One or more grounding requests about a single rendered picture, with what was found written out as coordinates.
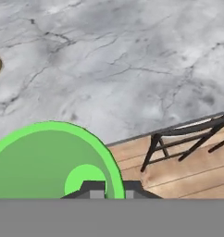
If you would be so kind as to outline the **green cup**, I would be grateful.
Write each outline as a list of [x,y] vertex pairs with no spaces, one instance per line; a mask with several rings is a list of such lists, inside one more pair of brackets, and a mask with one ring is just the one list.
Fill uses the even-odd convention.
[[0,140],[0,199],[59,199],[102,181],[107,199],[123,199],[118,165],[103,142],[80,126],[45,121]]

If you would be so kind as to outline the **black stool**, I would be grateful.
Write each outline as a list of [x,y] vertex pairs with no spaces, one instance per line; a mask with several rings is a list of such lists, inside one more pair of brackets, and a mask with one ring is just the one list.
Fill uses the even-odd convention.
[[[151,142],[146,153],[141,172],[148,165],[177,157],[181,162],[202,144],[224,128],[224,113],[218,117],[212,117],[209,121],[198,121],[197,124],[189,124],[182,128],[166,129],[151,135]],[[170,155],[168,149],[184,143],[195,141],[195,144],[184,151]]]

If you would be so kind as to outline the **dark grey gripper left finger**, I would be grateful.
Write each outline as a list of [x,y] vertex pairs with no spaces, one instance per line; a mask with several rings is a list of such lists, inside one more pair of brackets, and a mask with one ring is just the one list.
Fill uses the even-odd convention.
[[105,199],[105,181],[84,181],[78,191],[63,196],[63,199]]

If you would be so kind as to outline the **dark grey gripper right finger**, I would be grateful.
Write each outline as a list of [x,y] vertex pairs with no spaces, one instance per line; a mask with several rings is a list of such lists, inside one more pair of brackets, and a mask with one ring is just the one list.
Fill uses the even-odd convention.
[[160,199],[160,196],[146,191],[140,181],[124,181],[123,185],[127,199]]

